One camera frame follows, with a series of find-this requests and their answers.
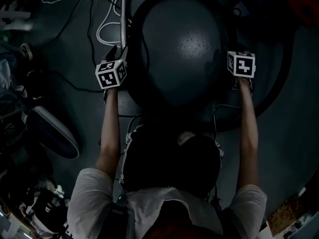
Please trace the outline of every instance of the black cable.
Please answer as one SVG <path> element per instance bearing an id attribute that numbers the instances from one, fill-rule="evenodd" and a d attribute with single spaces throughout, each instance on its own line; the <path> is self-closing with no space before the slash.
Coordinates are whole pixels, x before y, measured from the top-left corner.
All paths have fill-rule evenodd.
<path id="1" fill-rule="evenodd" d="M 219 198 L 217 196 L 217 185 L 215 184 L 215 196 L 213 196 L 213 199 L 210 201 L 210 204 L 216 209 L 216 211 L 221 212 L 221 206 L 219 204 Z"/>
<path id="2" fill-rule="evenodd" d="M 65 80 L 75 90 L 88 92 L 88 93 L 102 93 L 102 92 L 104 92 L 104 90 L 89 90 L 89 89 L 78 88 L 78 87 L 74 86 L 73 83 L 71 83 L 68 79 L 66 79 L 63 74 L 61 74 L 57 71 L 49 71 L 49 73 L 56 74 L 56 75 L 60 76 L 63 80 Z"/>
<path id="3" fill-rule="evenodd" d="M 51 41 L 49 41 L 49 42 L 43 44 L 43 45 L 40 47 L 40 49 L 39 49 L 39 54 L 42 52 L 42 49 L 43 49 L 45 46 L 50 45 L 52 42 L 54 42 L 57 38 L 59 38 L 59 37 L 61 36 L 61 34 L 63 33 L 63 31 L 65 30 L 65 28 L 66 28 L 67 25 L 69 24 L 69 22 L 70 22 L 70 20 L 71 20 L 71 17 L 72 17 L 72 15 L 73 15 L 73 12 L 75 11 L 76 7 L 79 5 L 79 2 L 80 2 L 80 0 L 78 0 L 78 2 L 76 2 L 75 7 L 73 8 L 73 10 L 72 10 L 72 12 L 71 12 L 71 14 L 70 14 L 68 20 L 66 21 L 66 23 L 65 23 L 64 26 L 62 27 L 61 31 L 57 34 L 57 36 L 54 37 Z"/>
<path id="4" fill-rule="evenodd" d="M 112 5 L 114 5 L 117 9 L 121 9 L 121 7 L 119 7 L 116 3 L 112 2 L 112 0 L 107 0 L 109 1 Z"/>
<path id="5" fill-rule="evenodd" d="M 93 7 L 93 3 L 94 3 L 94 0 L 91 1 L 91 6 L 90 6 L 90 23 L 89 23 L 89 27 L 88 27 L 88 31 L 87 31 L 87 36 L 89 38 L 89 41 L 90 41 L 90 44 L 91 44 L 91 50 L 92 50 L 92 55 L 91 55 L 91 58 L 92 58 L 92 63 L 94 65 L 94 67 L 96 67 L 96 63 L 95 63 L 95 50 L 94 50 L 94 45 L 93 45 L 93 42 L 92 42 L 92 39 L 91 39 L 91 35 L 90 35 L 90 31 L 91 31 L 91 24 L 92 24 L 92 7 Z"/>
<path id="6" fill-rule="evenodd" d="M 121 115 L 119 114 L 119 118 L 134 118 L 136 115 Z"/>
<path id="7" fill-rule="evenodd" d="M 143 31 L 141 32 L 141 40 L 142 40 L 142 44 L 143 44 L 143 46 L 145 48 L 145 52 L 146 52 L 146 73 L 147 73 L 150 69 L 150 53 L 149 53 L 149 49 L 148 49 L 146 42 L 145 42 Z"/>

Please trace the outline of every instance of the dark floor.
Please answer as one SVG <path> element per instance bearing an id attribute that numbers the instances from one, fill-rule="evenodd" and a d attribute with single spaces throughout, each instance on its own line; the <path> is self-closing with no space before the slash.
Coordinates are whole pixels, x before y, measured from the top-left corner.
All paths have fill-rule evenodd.
<path id="1" fill-rule="evenodd" d="M 32 32 L 21 36 L 15 42 L 29 42 L 34 46 L 44 43 L 46 40 L 54 37 L 67 20 L 73 6 L 77 0 L 63 0 L 56 4 L 41 4 L 38 11 L 33 14 L 35 21 Z M 131 14 L 137 10 L 138 6 L 144 0 L 131 1 Z M 219 0 L 222 4 L 230 5 L 230 0 Z M 71 80 L 75 85 L 82 88 L 99 89 L 99 85 L 94 75 L 94 66 L 91 62 L 91 47 L 86 36 L 89 24 L 89 7 L 91 0 L 81 0 L 76 9 L 72 20 L 65 29 L 58 41 L 44 49 L 43 55 L 47 60 L 48 67 L 57 70 Z M 105 0 L 95 0 L 93 7 L 93 28 L 92 39 L 95 46 L 95 60 L 99 62 L 103 55 L 110 50 L 96 40 L 95 33 L 104 19 L 109 3 Z M 191 47 L 181 48 L 184 52 L 181 54 L 183 63 L 189 65 L 191 70 L 193 62 L 196 66 L 203 67 L 201 58 L 205 61 L 212 60 L 212 54 L 218 48 L 218 32 L 214 30 L 214 22 L 207 17 L 210 24 L 211 33 L 206 37 L 207 27 L 201 29 L 205 20 L 196 17 L 196 12 L 189 10 L 190 27 L 197 27 L 192 33 L 196 37 L 203 39 L 197 40 L 203 42 L 205 47 L 199 51 L 199 55 L 188 54 Z M 171 24 L 179 26 L 181 19 L 170 18 Z M 192 19 L 198 22 L 194 26 Z M 119 21 L 119 17 L 113 13 L 110 21 Z M 178 38 L 190 38 L 191 35 L 180 36 L 178 32 L 172 32 L 171 38 L 166 45 L 168 50 L 171 44 Z M 103 31 L 105 39 L 119 40 L 119 27 L 110 26 Z M 254 100 L 264 95 L 271 87 L 280 68 L 282 57 L 282 45 L 275 42 L 251 41 L 245 35 L 239 33 L 239 39 L 256 53 L 257 70 L 259 77 L 259 86 L 256 89 Z M 297 194 L 305 183 L 310 179 L 319 164 L 319 155 L 316 151 L 317 137 L 319 135 L 319 104 L 317 96 L 319 95 L 319 71 L 318 71 L 318 40 L 319 32 L 315 28 L 301 27 L 295 38 L 294 55 L 291 71 L 288 80 L 281 91 L 279 97 L 271 107 L 258 118 L 259 126 L 259 168 L 260 168 L 260 186 L 268 195 L 268 204 L 266 214 L 274 211 L 283 201 L 291 195 Z M 154 57 L 160 48 L 165 48 L 165 43 L 157 38 L 148 42 L 151 55 Z M 166 56 L 166 52 L 159 52 L 156 63 L 162 63 L 159 58 Z M 181 87 L 185 81 L 189 80 L 183 75 L 178 87 Z M 168 85 L 164 87 L 164 92 L 172 93 L 176 82 L 170 77 Z M 99 139 L 104 113 L 104 102 L 102 94 L 90 94 L 77 92 L 70 88 L 60 78 L 52 76 L 50 88 L 53 92 L 52 103 L 63 111 L 63 121 L 67 120 L 68 126 L 79 137 L 81 143 L 80 157 L 75 160 L 67 160 L 54 154 L 50 154 L 50 159 L 54 166 L 54 178 L 61 184 L 67 194 L 72 193 L 72 189 L 79 171 L 86 167 L 93 167 L 99 154 Z M 119 93 L 119 112 L 126 115 L 135 115 L 140 110 L 129 94 L 125 91 Z M 130 119 L 121 118 L 121 140 L 124 146 L 125 134 Z M 239 134 L 238 130 L 219 133 L 217 140 L 220 142 L 225 157 L 222 162 L 222 170 L 218 178 L 218 197 L 223 201 L 222 207 L 229 205 L 235 194 L 237 172 L 239 166 Z"/>

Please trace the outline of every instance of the forearm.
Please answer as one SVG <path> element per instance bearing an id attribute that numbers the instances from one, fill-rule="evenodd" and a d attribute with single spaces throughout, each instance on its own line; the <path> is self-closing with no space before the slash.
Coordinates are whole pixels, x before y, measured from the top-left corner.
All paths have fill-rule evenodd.
<path id="1" fill-rule="evenodd" d="M 101 132 L 101 153 L 96 162 L 96 167 L 114 179 L 119 157 L 120 126 L 118 116 L 118 92 L 116 89 L 110 89 L 107 93 Z"/>
<path id="2" fill-rule="evenodd" d="M 237 190 L 249 184 L 258 184 L 258 129 L 249 86 L 241 84 L 242 125 L 240 166 Z"/>

